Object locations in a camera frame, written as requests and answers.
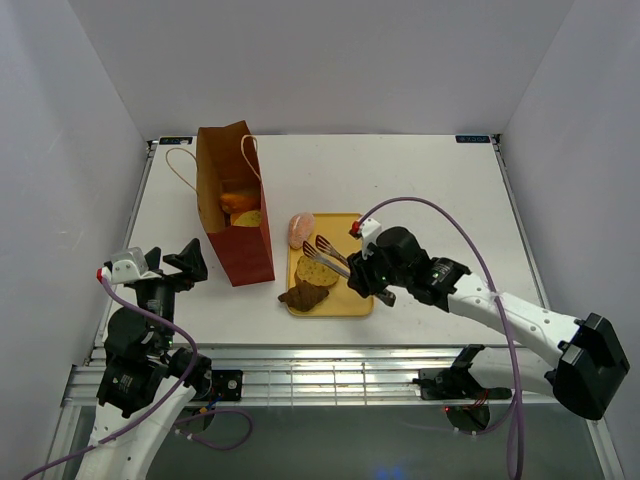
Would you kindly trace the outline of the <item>metal serving tongs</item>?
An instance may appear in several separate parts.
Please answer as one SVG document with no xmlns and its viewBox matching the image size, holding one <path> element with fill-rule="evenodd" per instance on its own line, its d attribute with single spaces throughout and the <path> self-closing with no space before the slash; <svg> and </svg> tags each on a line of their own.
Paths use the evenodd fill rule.
<svg viewBox="0 0 640 480">
<path fill-rule="evenodd" d="M 306 257 L 328 267 L 346 280 L 350 278 L 351 271 L 347 258 L 322 235 L 316 236 L 314 246 L 304 241 L 302 251 Z"/>
</svg>

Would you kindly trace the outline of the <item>flower shaped golden bread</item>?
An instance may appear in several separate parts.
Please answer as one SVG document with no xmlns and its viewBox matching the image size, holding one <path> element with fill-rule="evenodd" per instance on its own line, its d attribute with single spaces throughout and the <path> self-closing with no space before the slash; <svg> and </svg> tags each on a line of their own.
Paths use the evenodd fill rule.
<svg viewBox="0 0 640 480">
<path fill-rule="evenodd" d="M 261 190 L 248 188 L 224 192 L 219 197 L 219 205 L 222 211 L 229 215 L 259 210 Z"/>
</svg>

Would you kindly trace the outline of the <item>orange oval bread loaf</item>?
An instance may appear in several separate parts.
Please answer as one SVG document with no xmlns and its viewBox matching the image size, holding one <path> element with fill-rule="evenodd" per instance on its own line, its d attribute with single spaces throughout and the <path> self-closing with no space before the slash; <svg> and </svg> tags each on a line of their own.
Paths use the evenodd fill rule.
<svg viewBox="0 0 640 480">
<path fill-rule="evenodd" d="M 259 227 L 262 222 L 262 214 L 260 210 L 249 210 L 246 212 L 232 213 L 230 215 L 230 223 L 237 227 Z"/>
</svg>

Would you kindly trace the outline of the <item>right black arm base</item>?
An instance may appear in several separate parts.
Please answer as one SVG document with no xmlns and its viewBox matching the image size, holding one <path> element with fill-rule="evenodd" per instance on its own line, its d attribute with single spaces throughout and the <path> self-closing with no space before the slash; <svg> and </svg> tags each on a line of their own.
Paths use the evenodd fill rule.
<svg viewBox="0 0 640 480">
<path fill-rule="evenodd" d="M 449 367 L 436 373 L 420 369 L 412 383 L 419 387 L 423 400 L 473 400 L 475 403 L 481 403 L 486 400 L 510 399 L 510 388 L 486 388 L 471 374 L 473 361 L 487 350 L 485 345 L 469 344 L 461 350 Z"/>
</svg>

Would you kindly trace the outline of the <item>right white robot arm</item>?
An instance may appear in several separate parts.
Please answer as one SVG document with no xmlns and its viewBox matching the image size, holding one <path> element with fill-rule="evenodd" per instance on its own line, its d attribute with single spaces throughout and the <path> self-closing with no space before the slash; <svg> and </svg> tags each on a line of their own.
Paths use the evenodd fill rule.
<svg viewBox="0 0 640 480">
<path fill-rule="evenodd" d="M 383 229 L 367 219 L 355 222 L 350 233 L 362 247 L 348 258 L 348 285 L 361 297 L 400 287 L 421 304 L 511 333 L 547 363 L 550 369 L 543 381 L 561 405 L 589 420 L 604 416 L 630 370 L 607 318 L 592 313 L 578 319 L 510 294 L 496 294 L 467 266 L 430 257 L 404 227 Z"/>
</svg>

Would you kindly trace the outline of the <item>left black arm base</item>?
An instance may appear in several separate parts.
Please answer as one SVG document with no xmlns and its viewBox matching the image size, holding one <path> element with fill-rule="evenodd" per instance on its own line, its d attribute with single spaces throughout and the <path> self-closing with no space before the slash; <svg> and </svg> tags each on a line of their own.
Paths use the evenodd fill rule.
<svg viewBox="0 0 640 480">
<path fill-rule="evenodd" d="M 215 369 L 209 357 L 198 355 L 184 384 L 195 389 L 195 401 L 237 402 L 242 399 L 243 381 L 242 370 Z"/>
</svg>

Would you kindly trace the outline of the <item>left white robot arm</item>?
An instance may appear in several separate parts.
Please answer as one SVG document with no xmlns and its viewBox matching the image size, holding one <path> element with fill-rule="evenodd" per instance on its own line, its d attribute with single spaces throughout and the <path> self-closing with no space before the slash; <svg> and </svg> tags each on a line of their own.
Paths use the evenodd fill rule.
<svg viewBox="0 0 640 480">
<path fill-rule="evenodd" d="M 113 254 L 97 279 L 119 304 L 107 325 L 89 450 L 79 479 L 143 479 L 184 407 L 212 387 L 209 358 L 190 340 L 172 348 L 175 297 L 208 277 L 198 239 L 178 254 L 134 247 Z"/>
</svg>

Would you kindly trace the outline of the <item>seeded bread slice top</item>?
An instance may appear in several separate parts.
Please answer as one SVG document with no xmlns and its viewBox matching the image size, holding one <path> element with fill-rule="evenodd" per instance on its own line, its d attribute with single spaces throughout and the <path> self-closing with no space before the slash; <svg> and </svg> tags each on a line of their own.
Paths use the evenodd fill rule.
<svg viewBox="0 0 640 480">
<path fill-rule="evenodd" d="M 339 274 L 309 257 L 302 256 L 298 259 L 294 280 L 297 285 L 307 282 L 317 287 L 331 287 L 339 280 Z"/>
</svg>

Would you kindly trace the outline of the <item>pink sugared bread roll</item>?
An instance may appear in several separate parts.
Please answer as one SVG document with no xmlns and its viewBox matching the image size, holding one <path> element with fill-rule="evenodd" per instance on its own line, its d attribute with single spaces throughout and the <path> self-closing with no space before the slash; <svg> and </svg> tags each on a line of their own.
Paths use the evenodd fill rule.
<svg viewBox="0 0 640 480">
<path fill-rule="evenodd" d="M 288 244 L 293 250 L 302 248 L 303 243 L 309 239 L 315 228 L 315 217 L 310 212 L 295 214 L 288 225 Z"/>
</svg>

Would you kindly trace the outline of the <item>red paper bag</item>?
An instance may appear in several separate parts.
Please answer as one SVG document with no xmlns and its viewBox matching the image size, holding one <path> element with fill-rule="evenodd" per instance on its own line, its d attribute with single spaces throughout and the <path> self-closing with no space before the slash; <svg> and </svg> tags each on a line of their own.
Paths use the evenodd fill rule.
<svg viewBox="0 0 640 480">
<path fill-rule="evenodd" d="M 201 127 L 196 137 L 195 194 L 204 232 L 232 286 L 275 279 L 269 221 L 257 140 L 244 121 Z M 224 192 L 261 190 L 259 227 L 237 227 L 222 211 Z"/>
</svg>

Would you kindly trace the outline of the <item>brown chocolate croissant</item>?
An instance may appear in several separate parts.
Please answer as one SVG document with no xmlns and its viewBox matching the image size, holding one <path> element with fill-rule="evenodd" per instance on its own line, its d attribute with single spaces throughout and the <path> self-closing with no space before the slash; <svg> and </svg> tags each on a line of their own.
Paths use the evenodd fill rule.
<svg viewBox="0 0 640 480">
<path fill-rule="evenodd" d="M 327 287 L 316 286 L 303 281 L 280 294 L 277 299 L 294 312 L 307 313 L 327 299 L 328 296 L 329 289 Z"/>
</svg>

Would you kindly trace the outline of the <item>aluminium frame rail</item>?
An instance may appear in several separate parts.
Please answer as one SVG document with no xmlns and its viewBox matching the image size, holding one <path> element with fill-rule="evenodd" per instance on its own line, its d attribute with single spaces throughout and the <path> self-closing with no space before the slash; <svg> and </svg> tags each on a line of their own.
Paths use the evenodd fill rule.
<svg viewBox="0 0 640 480">
<path fill-rule="evenodd" d="M 241 370 L 243 407 L 392 406 L 462 404 L 461 400 L 422 400 L 419 370 L 429 376 L 449 367 L 461 348 L 204 348 L 214 370 Z M 542 375 L 551 370 L 523 348 L 517 349 L 525 403 L 559 404 Z M 506 348 L 489 347 L 470 369 L 484 387 L 507 387 L 512 382 Z M 73 367 L 63 402 L 95 405 L 106 361 L 95 348 L 84 366 Z"/>
</svg>

